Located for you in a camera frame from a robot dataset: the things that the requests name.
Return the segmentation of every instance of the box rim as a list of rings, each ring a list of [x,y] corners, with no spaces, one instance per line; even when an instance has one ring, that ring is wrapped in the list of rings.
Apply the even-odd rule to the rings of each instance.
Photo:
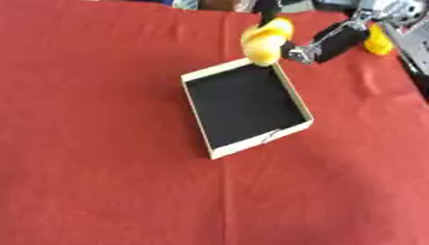
[[[193,103],[192,96],[190,94],[190,91],[187,87],[187,82],[192,81],[199,78],[208,77],[211,75],[219,74],[222,72],[230,71],[245,65],[250,65],[253,62],[245,57],[236,59],[233,61],[229,61],[226,63],[218,64],[212,67],[208,67],[205,69],[201,69],[198,71],[190,72],[185,75],[181,76],[182,79],[182,87],[185,90],[185,93],[187,95],[188,101],[191,105],[192,112],[196,118],[196,121],[198,123],[199,130],[201,134],[203,135],[204,142],[206,144],[207,150],[209,152],[210,158],[212,160],[218,159],[227,155],[231,155],[233,153],[239,152],[244,149],[248,149],[257,145],[263,145],[268,142],[274,141],[276,139],[282,138],[284,136],[305,130],[309,128],[313,124],[313,116],[309,112],[308,108],[306,107],[303,99],[296,91],[295,87],[293,86],[292,82],[290,81],[289,77],[286,75],[286,73],[282,70],[282,66],[276,62],[272,65],[276,75],[279,77],[279,79],[282,82],[282,86],[286,93],[291,97],[291,99],[294,101],[295,105],[298,107],[300,112],[305,118],[305,121],[302,123],[298,123],[296,125],[293,125],[291,127],[285,128],[285,129],[274,129],[272,131],[251,137],[249,139],[245,139],[239,142],[235,142],[232,144],[224,145],[217,148],[212,148],[209,138],[206,134],[205,128],[203,126],[203,123],[198,115],[198,112],[196,110],[195,104]]]

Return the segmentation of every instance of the table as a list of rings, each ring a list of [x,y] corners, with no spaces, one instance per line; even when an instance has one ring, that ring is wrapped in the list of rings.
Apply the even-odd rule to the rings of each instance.
[[[395,55],[282,61],[315,123],[210,161],[179,76],[242,57],[256,16],[0,12],[1,244],[428,244],[429,109]],[[301,43],[342,18],[289,16]]]

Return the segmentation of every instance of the open box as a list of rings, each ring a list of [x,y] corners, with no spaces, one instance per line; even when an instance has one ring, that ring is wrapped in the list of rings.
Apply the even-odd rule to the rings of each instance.
[[[304,130],[313,117],[279,64],[248,58],[182,76],[212,159]]]

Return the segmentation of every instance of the yellow object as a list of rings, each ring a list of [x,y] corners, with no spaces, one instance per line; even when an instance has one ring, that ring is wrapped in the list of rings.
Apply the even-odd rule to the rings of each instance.
[[[253,26],[241,35],[244,54],[259,66],[269,66],[281,57],[281,46],[293,34],[292,23],[282,17],[275,18],[259,28]]]
[[[385,56],[395,46],[381,28],[377,24],[373,24],[370,26],[370,37],[364,42],[364,47],[370,53]]]

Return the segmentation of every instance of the red fabric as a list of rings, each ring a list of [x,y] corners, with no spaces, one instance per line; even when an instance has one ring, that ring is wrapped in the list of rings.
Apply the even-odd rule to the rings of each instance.
[[[291,15],[296,39],[341,19]],[[282,67],[307,130],[209,161],[179,76],[250,14],[0,3],[0,244],[429,244],[429,109],[395,56]]]

